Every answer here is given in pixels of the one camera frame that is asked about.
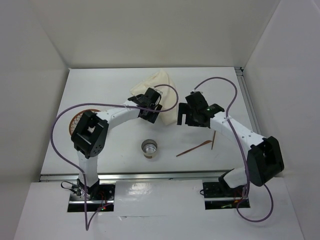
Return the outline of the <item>cream cloth placemat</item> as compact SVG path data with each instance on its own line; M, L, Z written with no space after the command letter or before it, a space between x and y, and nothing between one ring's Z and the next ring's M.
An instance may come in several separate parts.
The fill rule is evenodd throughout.
M170 85L176 89L173 80L163 69L161 69L131 88L130 93L134 96L144 94L148 88L158 85ZM162 105L163 110L169 109L176 103L177 95L172 88L168 86L158 86L156 89L162 92L160 104ZM170 111L160 113L159 117L165 126L176 123L178 118L178 107L175 106Z

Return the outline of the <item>copper fork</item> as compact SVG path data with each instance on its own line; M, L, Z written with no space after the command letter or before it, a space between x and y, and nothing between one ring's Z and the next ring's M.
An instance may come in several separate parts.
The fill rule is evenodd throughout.
M215 139L216 139L216 131L213 132L213 137L212 137L212 141L211 141L211 150L213 150Z

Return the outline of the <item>copper knife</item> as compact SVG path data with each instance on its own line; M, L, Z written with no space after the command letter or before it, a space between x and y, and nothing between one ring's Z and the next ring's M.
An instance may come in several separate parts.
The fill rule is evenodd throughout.
M176 157L180 157L180 156L182 156L182 155L184 155L184 154L187 154L187 153L189 153L189 152L191 152L191 151L196 150L197 148L200 148L200 147L205 146L205 145L207 145L207 144L211 144L212 142L213 142L212 140L206 140L206 141L204 141L203 143L201 143L201 144L199 144L199 145L197 145L197 146L195 146L195 147L192 147L192 148L190 148L190 149L188 149L188 150L185 150L185 151L177 154Z

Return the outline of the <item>metal cup with band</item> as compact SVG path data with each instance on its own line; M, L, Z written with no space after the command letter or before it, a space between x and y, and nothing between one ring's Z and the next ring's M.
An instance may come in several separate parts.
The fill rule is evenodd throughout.
M141 143L141 150L145 158L155 158L158 153L158 144L153 139L146 139Z

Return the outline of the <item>patterned ceramic plate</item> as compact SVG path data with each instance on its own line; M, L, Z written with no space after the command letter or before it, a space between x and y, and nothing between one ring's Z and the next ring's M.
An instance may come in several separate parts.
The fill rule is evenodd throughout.
M69 123L68 131L69 131L70 136L73 134L73 132L74 132L74 130L76 129L76 126L77 126L78 122L80 121L83 113L86 112L86 111L91 111L91 112L93 112L93 113L98 113L98 112L100 112L100 110L94 109L94 108L85 109L85 110L83 110L83 111L78 112L78 113L71 119L71 121L70 121L70 123Z

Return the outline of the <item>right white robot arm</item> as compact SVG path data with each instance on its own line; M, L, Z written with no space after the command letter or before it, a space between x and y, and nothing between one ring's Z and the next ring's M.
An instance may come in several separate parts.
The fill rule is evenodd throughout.
M186 103L179 103L177 124L191 127L210 128L220 133L238 147L244 154L246 166L232 169L218 179L218 190L223 196L230 196L237 187L252 183L263 186L285 166L279 141L273 137L259 135L232 117L218 104L208 105L201 92L192 92L186 98Z

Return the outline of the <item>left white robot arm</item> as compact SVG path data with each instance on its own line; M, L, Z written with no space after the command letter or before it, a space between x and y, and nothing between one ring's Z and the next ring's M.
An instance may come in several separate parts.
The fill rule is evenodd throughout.
M137 118L154 123L159 113L153 110L162 109L161 98L161 92L148 88L144 94L128 98L123 107L100 112L87 110L82 113L71 135L71 141L77 151L79 167L84 171L79 174L77 184L86 199L92 200L99 193L98 155L105 146L108 131Z

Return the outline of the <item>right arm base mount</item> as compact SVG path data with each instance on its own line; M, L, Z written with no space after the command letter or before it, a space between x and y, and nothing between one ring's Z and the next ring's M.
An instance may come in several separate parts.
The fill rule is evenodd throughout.
M235 209L239 203L239 208L250 208L248 200L243 200L243 186L224 189L219 182L203 182L199 191L204 197L206 210Z

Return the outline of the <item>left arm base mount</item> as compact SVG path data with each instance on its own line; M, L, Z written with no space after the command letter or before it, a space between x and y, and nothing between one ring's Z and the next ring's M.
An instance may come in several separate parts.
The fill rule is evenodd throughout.
M67 212L83 213L85 192L70 181L62 181L60 186L70 192ZM113 183L99 185L96 192L87 195L87 211L93 213L100 208L101 212L113 212L115 190L116 185Z

